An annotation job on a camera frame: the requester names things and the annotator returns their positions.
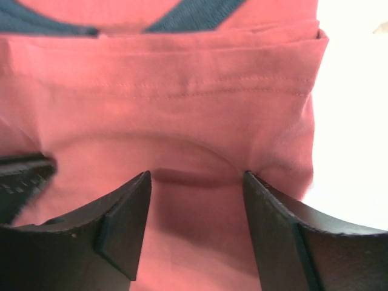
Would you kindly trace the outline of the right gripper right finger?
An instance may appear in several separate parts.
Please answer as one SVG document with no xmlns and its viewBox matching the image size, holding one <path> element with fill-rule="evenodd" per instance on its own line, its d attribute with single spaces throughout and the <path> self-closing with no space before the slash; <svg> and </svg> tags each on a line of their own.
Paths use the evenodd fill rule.
<svg viewBox="0 0 388 291">
<path fill-rule="evenodd" d="M 243 196 L 263 290 L 387 290 L 385 230 L 320 212 L 251 172 Z"/>
</svg>

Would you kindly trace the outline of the red tank top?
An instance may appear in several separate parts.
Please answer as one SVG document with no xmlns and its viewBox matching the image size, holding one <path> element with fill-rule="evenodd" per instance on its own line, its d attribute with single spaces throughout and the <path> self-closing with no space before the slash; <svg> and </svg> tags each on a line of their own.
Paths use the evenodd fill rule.
<svg viewBox="0 0 388 291">
<path fill-rule="evenodd" d="M 259 290 L 242 194 L 251 171 L 302 198 L 311 91 L 328 42 L 316 1 L 245 1 L 214 31 L 150 33 L 175 1 L 26 1 L 97 38 L 1 35 L 1 153 L 58 169 L 15 224 L 40 224 L 145 170 L 133 290 Z"/>
</svg>

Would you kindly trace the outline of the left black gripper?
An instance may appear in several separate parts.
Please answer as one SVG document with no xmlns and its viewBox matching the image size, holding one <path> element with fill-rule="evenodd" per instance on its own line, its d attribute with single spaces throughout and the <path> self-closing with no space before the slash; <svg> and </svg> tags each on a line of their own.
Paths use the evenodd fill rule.
<svg viewBox="0 0 388 291">
<path fill-rule="evenodd" d="M 1 224 L 12 224 L 56 173 L 54 160 L 41 153 L 1 157 Z"/>
</svg>

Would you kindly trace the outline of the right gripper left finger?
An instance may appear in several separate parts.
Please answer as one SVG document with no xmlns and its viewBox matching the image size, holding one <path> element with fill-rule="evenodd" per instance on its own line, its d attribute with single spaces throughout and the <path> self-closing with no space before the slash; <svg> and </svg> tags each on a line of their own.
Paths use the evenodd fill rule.
<svg viewBox="0 0 388 291">
<path fill-rule="evenodd" d="M 136 279 L 151 174 L 39 226 L 21 227 L 28 247 L 18 290 L 128 290 Z"/>
</svg>

